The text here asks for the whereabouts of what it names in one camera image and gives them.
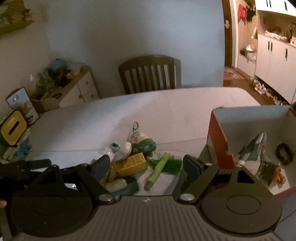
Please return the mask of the clear bag white beads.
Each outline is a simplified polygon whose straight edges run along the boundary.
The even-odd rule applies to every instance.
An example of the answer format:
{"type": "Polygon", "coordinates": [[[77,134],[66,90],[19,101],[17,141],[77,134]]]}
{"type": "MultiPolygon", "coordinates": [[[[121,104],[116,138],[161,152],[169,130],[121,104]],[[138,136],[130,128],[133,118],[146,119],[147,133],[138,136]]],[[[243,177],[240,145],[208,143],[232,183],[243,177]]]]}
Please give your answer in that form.
{"type": "Polygon", "coordinates": [[[102,163],[102,162],[104,163],[106,161],[111,163],[113,158],[114,158],[114,153],[112,152],[111,148],[103,147],[96,151],[95,156],[90,164],[102,163]]]}

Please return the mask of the red cardboard box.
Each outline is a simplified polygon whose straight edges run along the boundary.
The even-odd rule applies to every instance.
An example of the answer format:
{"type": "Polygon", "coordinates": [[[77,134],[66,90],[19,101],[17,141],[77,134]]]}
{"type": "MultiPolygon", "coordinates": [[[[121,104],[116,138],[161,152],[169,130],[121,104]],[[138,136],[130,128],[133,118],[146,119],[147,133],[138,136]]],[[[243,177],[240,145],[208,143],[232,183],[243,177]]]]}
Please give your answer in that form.
{"type": "Polygon", "coordinates": [[[286,105],[212,110],[207,137],[211,161],[221,169],[232,169],[239,151],[262,132],[267,135],[266,155],[272,162],[279,162],[279,144],[287,144],[294,153],[295,111],[286,105]]]}

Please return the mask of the silver foil snack bag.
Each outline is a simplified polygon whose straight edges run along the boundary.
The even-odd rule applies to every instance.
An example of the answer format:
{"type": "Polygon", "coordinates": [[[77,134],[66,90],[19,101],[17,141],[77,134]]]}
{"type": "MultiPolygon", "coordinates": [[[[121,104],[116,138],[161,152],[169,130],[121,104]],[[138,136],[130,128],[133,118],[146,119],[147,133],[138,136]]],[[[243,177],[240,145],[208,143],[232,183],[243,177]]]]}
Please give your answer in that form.
{"type": "Polygon", "coordinates": [[[266,143],[266,133],[262,132],[258,134],[239,152],[237,164],[244,166],[253,175],[256,175],[261,165],[261,155],[266,151],[266,143]]]}

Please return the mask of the green white plush keychain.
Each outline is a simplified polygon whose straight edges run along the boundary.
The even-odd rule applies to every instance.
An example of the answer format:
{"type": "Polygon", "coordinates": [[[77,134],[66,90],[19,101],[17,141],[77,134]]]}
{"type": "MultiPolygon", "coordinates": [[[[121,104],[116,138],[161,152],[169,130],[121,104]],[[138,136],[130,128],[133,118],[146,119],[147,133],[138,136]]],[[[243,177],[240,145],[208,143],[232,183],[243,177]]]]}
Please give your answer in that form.
{"type": "Polygon", "coordinates": [[[135,155],[153,152],[157,148],[156,142],[145,133],[140,132],[138,128],[139,124],[135,121],[127,138],[127,141],[132,144],[132,153],[135,155]]]}

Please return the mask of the orange figurine keychain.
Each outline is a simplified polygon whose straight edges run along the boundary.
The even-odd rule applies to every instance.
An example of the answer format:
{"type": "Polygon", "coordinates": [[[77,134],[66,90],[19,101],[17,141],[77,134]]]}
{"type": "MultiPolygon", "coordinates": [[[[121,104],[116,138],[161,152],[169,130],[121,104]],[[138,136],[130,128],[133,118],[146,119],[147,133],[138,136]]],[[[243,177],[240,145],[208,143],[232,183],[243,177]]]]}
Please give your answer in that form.
{"type": "Polygon", "coordinates": [[[269,161],[263,161],[260,165],[259,179],[261,179],[267,186],[272,183],[283,185],[285,177],[281,173],[279,164],[274,164],[269,161]]]}

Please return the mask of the green fringed cloth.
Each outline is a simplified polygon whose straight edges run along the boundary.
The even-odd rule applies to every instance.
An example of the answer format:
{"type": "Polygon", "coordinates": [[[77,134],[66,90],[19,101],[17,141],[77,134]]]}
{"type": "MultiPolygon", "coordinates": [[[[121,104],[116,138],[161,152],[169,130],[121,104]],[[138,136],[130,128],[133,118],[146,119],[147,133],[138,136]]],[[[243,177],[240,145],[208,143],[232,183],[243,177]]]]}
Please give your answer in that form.
{"type": "MultiPolygon", "coordinates": [[[[153,152],[152,156],[147,157],[147,162],[150,167],[153,169],[156,167],[160,159],[163,157],[164,153],[157,153],[153,152]]],[[[183,162],[179,157],[173,156],[171,159],[167,161],[164,168],[162,169],[162,173],[168,174],[168,175],[177,175],[181,168],[182,168],[183,162]]]]}

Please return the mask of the white soap bar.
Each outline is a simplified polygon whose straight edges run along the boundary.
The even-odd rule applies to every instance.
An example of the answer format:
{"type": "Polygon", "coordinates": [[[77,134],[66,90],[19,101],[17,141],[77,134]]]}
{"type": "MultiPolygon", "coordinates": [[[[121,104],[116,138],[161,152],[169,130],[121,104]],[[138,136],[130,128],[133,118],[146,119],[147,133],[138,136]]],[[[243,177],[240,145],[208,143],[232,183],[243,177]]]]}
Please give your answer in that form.
{"type": "Polygon", "coordinates": [[[109,193],[117,192],[119,190],[125,189],[127,187],[127,182],[125,179],[117,179],[112,182],[108,182],[105,185],[106,190],[109,193]]]}

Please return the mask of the green pen toy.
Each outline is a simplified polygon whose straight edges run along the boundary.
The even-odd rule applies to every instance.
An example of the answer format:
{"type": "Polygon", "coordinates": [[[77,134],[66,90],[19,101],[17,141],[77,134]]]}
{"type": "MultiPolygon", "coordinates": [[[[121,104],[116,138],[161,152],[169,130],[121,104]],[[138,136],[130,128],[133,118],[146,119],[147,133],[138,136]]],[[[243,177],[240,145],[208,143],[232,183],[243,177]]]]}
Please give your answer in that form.
{"type": "Polygon", "coordinates": [[[158,163],[156,164],[155,168],[151,171],[150,175],[147,177],[145,184],[144,184],[144,190],[149,191],[153,185],[156,183],[157,179],[159,178],[164,166],[168,162],[168,160],[171,160],[174,156],[165,152],[162,157],[159,159],[158,163]]]}

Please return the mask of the teal small pouch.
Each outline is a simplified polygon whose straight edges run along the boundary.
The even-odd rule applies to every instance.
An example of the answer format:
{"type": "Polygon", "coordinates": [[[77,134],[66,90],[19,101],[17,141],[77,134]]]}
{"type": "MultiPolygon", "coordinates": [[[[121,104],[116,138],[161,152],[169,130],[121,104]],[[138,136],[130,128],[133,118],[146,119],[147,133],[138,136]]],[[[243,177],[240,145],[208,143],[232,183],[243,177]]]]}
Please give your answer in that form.
{"type": "Polygon", "coordinates": [[[120,149],[120,144],[118,143],[111,143],[109,145],[109,148],[111,149],[111,151],[115,154],[116,152],[118,152],[118,150],[120,149]]]}

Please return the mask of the yellow carton box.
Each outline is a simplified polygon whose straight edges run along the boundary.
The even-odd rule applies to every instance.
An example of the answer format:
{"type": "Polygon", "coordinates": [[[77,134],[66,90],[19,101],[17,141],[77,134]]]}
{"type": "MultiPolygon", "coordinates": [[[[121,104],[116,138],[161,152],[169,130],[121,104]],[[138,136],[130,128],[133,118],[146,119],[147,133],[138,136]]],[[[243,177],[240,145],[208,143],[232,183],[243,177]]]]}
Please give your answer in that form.
{"type": "Polygon", "coordinates": [[[138,153],[125,160],[113,162],[112,167],[119,176],[125,177],[146,170],[147,162],[143,153],[138,153]]]}

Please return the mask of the clutter of toys on cabinet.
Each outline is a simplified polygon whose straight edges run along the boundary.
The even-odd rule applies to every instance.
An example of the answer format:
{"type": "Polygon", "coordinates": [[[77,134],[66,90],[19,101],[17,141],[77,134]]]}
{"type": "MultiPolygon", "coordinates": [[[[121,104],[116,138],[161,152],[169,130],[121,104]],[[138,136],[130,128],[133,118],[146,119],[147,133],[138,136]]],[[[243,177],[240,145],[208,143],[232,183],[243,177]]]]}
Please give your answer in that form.
{"type": "Polygon", "coordinates": [[[58,109],[82,70],[83,64],[55,59],[39,72],[29,91],[30,100],[37,113],[58,109]]]}

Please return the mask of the white drawer cabinet wood top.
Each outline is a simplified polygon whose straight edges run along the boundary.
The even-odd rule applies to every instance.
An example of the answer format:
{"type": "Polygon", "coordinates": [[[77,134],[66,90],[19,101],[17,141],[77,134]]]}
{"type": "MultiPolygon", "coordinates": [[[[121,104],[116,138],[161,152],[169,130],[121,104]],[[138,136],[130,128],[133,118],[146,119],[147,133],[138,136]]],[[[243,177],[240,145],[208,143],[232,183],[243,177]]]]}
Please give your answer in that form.
{"type": "Polygon", "coordinates": [[[62,96],[59,100],[61,108],[98,100],[99,94],[91,75],[91,68],[89,66],[82,66],[78,75],[61,93],[62,96]]]}

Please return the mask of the black hair scrunchie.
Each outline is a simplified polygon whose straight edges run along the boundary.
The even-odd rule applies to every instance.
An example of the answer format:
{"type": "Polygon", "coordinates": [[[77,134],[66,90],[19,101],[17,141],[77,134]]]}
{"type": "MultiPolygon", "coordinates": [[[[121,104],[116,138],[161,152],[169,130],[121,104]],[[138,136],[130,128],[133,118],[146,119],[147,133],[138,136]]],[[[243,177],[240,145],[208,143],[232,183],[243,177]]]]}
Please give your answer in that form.
{"type": "Polygon", "coordinates": [[[276,148],[276,157],[283,165],[287,166],[293,160],[293,152],[290,150],[287,144],[281,143],[276,148]]]}

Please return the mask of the red patterned rug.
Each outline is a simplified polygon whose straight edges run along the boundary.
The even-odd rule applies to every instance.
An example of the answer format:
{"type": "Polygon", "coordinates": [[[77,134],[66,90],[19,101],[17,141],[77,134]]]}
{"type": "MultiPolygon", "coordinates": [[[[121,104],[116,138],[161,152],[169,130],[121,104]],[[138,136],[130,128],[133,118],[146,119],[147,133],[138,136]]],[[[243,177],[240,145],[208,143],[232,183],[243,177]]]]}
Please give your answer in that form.
{"type": "Polygon", "coordinates": [[[239,79],[244,79],[242,75],[237,73],[234,69],[232,68],[225,68],[224,69],[224,80],[239,80],[239,79]]]}

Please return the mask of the dark wooden slatted chair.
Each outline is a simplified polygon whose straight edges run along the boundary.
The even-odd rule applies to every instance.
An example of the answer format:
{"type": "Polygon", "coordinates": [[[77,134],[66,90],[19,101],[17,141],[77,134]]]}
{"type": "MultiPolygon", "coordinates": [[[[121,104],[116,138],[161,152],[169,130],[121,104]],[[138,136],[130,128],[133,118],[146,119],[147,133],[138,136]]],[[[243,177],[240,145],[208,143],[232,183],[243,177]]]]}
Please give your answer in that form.
{"type": "Polygon", "coordinates": [[[176,88],[176,68],[172,57],[139,56],[118,67],[125,94],[176,88]]]}

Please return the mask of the red hanging clothes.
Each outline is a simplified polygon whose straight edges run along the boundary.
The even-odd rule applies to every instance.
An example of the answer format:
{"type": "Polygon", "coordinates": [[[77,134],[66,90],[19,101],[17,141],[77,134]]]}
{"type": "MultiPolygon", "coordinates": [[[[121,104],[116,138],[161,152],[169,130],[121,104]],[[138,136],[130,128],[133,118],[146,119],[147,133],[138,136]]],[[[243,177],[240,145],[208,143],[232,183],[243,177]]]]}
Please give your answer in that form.
{"type": "Polygon", "coordinates": [[[246,21],[247,8],[242,4],[239,4],[237,15],[238,15],[238,21],[243,21],[243,22],[246,21]]]}

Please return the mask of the dark wooden door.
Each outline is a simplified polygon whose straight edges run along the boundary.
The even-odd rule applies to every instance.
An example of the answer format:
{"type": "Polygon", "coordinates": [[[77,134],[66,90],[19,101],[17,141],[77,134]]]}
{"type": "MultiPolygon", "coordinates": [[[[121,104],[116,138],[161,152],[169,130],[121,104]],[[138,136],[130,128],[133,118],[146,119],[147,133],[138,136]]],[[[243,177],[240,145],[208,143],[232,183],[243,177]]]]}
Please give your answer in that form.
{"type": "Polygon", "coordinates": [[[232,66],[232,18],[229,0],[222,0],[224,34],[225,34],[225,67],[232,66]]]}

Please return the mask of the white wall cabinet unit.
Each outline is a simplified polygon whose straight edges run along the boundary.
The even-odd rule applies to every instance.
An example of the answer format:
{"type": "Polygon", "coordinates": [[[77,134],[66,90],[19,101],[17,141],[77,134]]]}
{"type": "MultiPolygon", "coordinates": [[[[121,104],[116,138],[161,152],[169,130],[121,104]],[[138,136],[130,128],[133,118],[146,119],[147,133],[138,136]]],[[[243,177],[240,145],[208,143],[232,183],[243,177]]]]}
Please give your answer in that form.
{"type": "Polygon", "coordinates": [[[295,1],[235,1],[247,8],[238,21],[237,68],[255,79],[259,92],[295,102],[295,1]]]}

